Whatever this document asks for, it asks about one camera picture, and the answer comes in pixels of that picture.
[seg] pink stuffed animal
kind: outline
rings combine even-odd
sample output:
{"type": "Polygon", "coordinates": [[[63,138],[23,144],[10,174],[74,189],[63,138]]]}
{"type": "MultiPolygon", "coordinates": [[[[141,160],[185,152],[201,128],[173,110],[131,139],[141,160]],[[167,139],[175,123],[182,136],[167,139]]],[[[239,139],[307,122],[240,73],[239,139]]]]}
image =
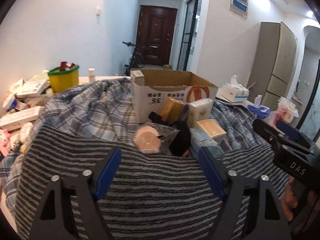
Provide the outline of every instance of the pink stuffed animal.
{"type": "Polygon", "coordinates": [[[11,148],[10,137],[7,129],[0,130],[0,152],[4,157],[7,157],[11,148]]]}

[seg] ceiling light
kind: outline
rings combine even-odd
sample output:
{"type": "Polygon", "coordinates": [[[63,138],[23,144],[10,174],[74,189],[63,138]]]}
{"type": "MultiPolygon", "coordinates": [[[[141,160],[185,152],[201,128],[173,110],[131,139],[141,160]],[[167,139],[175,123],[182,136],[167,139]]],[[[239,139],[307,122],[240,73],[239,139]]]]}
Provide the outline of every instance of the ceiling light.
{"type": "Polygon", "coordinates": [[[308,12],[307,12],[307,16],[308,16],[309,18],[312,18],[312,17],[313,17],[313,12],[312,12],[312,11],[308,11],[308,12]]]}

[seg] bicycle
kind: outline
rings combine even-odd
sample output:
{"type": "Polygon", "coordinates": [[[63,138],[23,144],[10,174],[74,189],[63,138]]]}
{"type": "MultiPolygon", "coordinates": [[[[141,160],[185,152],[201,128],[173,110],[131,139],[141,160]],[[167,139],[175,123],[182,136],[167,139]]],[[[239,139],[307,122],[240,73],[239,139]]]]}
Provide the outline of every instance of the bicycle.
{"type": "Polygon", "coordinates": [[[141,62],[143,62],[143,56],[140,53],[139,49],[146,49],[147,47],[145,46],[139,46],[136,44],[133,44],[131,42],[122,42],[123,44],[127,45],[127,47],[134,47],[134,51],[132,54],[132,58],[130,59],[130,64],[129,65],[124,65],[126,70],[124,72],[124,76],[130,76],[130,70],[132,68],[143,68],[145,64],[141,65],[141,62]]]}

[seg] metal screw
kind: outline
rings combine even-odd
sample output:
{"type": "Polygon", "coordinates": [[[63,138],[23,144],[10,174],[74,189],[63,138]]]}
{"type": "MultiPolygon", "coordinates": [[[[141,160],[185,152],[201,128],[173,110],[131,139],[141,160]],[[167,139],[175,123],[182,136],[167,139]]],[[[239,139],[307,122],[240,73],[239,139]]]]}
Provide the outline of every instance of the metal screw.
{"type": "Polygon", "coordinates": [[[238,173],[237,173],[236,171],[233,171],[233,170],[228,171],[228,174],[229,174],[230,176],[232,176],[232,177],[235,177],[235,176],[238,175],[238,173]]]}
{"type": "Polygon", "coordinates": [[[263,181],[268,181],[269,180],[269,177],[267,175],[261,175],[261,179],[263,181]]]}
{"type": "Polygon", "coordinates": [[[54,175],[54,176],[51,177],[52,181],[57,181],[59,179],[60,179],[59,175],[54,175]]]}
{"type": "Polygon", "coordinates": [[[82,175],[83,176],[90,176],[92,174],[92,171],[91,170],[84,170],[83,172],[82,172],[82,175]]]}

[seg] small white bottle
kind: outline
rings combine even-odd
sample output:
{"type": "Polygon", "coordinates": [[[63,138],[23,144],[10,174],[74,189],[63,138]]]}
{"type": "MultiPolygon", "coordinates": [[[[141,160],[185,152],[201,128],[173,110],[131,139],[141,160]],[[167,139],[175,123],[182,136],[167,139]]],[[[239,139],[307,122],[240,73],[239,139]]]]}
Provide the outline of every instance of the small white bottle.
{"type": "Polygon", "coordinates": [[[89,69],[88,69],[88,76],[89,76],[89,82],[90,82],[90,83],[96,81],[96,76],[94,75],[94,71],[95,71],[94,68],[89,68],[89,69]]]}

